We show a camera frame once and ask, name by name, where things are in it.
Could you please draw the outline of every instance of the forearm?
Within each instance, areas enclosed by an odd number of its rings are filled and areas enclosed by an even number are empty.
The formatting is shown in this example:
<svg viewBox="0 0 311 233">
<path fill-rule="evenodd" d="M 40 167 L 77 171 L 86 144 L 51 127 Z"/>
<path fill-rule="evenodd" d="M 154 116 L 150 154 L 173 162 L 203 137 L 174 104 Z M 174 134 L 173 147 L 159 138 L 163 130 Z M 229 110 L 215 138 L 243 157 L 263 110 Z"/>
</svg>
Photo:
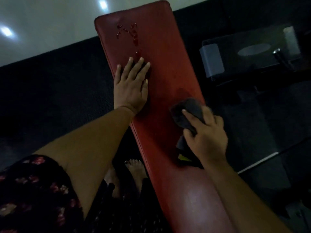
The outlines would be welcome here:
<svg viewBox="0 0 311 233">
<path fill-rule="evenodd" d="M 63 166 L 85 215 L 133 116 L 128 109 L 120 107 L 36 152 L 53 158 Z"/>
<path fill-rule="evenodd" d="M 203 166 L 238 232 L 291 232 L 227 163 Z"/>
</svg>

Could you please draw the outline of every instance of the person's left hand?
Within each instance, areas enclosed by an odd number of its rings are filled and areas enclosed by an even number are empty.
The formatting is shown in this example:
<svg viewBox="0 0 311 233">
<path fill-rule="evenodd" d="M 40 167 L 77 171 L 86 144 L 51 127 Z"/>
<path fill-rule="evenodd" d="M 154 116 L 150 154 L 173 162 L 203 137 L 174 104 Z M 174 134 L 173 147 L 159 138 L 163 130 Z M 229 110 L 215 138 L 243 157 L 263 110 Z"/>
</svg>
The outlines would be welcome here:
<svg viewBox="0 0 311 233">
<path fill-rule="evenodd" d="M 134 59 L 130 57 L 121 75 L 121 65 L 118 65 L 114 81 L 115 109 L 123 107 L 135 116 L 145 105 L 148 97 L 148 80 L 146 73 L 150 68 L 148 62 L 140 72 L 144 59 L 140 58 L 132 68 Z"/>
</svg>

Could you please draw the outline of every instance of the hand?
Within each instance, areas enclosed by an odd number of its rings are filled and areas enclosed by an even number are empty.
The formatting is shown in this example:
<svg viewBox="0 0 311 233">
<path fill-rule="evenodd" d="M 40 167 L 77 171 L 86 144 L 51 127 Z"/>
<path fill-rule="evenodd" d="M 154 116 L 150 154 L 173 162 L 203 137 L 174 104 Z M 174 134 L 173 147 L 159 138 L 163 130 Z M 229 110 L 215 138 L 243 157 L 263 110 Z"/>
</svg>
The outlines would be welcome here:
<svg viewBox="0 0 311 233">
<path fill-rule="evenodd" d="M 184 137 L 189 148 L 199 158 L 202 165 L 226 161 L 226 148 L 228 138 L 224 131 L 224 121 L 219 116 L 214 116 L 211 110 L 202 106 L 203 124 L 197 117 L 186 110 L 182 111 L 191 125 L 196 129 L 196 136 L 190 130 L 184 129 Z"/>
<path fill-rule="evenodd" d="M 150 68 L 148 62 L 140 72 L 144 59 L 140 58 L 132 68 L 134 59 L 130 57 L 121 75 L 121 65 L 118 65 L 114 81 L 115 109 L 126 108 L 135 116 L 145 105 L 148 97 L 148 80 L 146 73 Z"/>
</svg>

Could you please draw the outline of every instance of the finger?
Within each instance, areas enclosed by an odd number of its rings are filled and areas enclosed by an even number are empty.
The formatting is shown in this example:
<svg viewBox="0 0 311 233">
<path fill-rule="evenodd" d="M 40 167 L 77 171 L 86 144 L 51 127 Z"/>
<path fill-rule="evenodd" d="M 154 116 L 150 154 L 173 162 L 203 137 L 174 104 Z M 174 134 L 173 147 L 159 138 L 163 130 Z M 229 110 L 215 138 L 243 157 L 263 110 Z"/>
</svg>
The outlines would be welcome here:
<svg viewBox="0 0 311 233">
<path fill-rule="evenodd" d="M 224 120 L 220 116 L 215 116 L 216 124 L 219 125 L 220 127 L 224 127 Z"/>
<path fill-rule="evenodd" d="M 212 126 L 216 124 L 212 110 L 209 107 L 203 105 L 202 113 L 206 125 Z"/>
<path fill-rule="evenodd" d="M 114 83 L 117 85 L 121 80 L 121 65 L 117 66 Z"/>
<path fill-rule="evenodd" d="M 202 126 L 204 126 L 204 124 L 197 117 L 193 116 L 191 113 L 189 113 L 185 109 L 182 110 L 182 113 L 197 131 L 201 129 Z"/>
<path fill-rule="evenodd" d="M 131 71 L 131 68 L 132 68 L 132 64 L 133 64 L 133 57 L 130 57 L 129 60 L 128 60 L 128 63 L 127 65 L 124 67 L 124 70 L 123 70 L 123 73 L 121 75 L 121 80 L 126 80 L 130 71 Z"/>
<path fill-rule="evenodd" d="M 138 71 L 142 67 L 143 63 L 144 63 L 144 58 L 140 57 L 139 61 L 137 62 L 137 64 L 134 65 L 134 67 L 132 68 L 132 70 L 130 71 L 128 75 L 129 80 L 134 80 L 136 78 Z"/>
<path fill-rule="evenodd" d="M 146 73 L 148 72 L 148 70 L 150 69 L 150 62 L 148 62 L 143 68 L 142 70 L 137 74 L 137 77 L 135 80 L 137 80 L 138 82 L 142 83 L 142 81 L 145 80 L 146 78 Z"/>
<path fill-rule="evenodd" d="M 187 142 L 187 145 L 190 147 L 192 143 L 194 142 L 194 137 L 189 129 L 184 129 L 183 133 L 184 133 L 184 137 Z"/>
<path fill-rule="evenodd" d="M 142 85 L 142 99 L 144 101 L 147 101 L 147 98 L 148 98 L 148 79 L 146 79 Z"/>
</svg>

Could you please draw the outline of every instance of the microfiber cloth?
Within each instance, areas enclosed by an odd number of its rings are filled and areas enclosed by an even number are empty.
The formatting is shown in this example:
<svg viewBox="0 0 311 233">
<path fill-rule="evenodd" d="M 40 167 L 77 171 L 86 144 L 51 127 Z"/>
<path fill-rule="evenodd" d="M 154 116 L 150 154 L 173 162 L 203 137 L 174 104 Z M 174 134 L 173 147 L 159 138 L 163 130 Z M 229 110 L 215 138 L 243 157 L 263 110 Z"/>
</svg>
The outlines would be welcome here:
<svg viewBox="0 0 311 233">
<path fill-rule="evenodd" d="M 205 124 L 201 104 L 194 98 L 187 98 L 186 100 L 181 101 L 178 104 L 172 106 L 170 109 L 170 113 L 175 123 L 181 128 L 189 129 L 195 136 L 197 134 L 196 129 L 190 124 L 190 122 L 183 115 L 182 113 L 183 109 L 187 110 L 189 113 L 196 116 L 201 122 Z M 183 135 L 179 138 L 176 148 L 179 151 L 178 159 L 180 160 L 181 163 L 191 165 L 194 167 L 203 168 L 199 159 L 195 156 L 195 154 L 191 151 L 191 149 L 187 145 L 187 142 Z"/>
</svg>

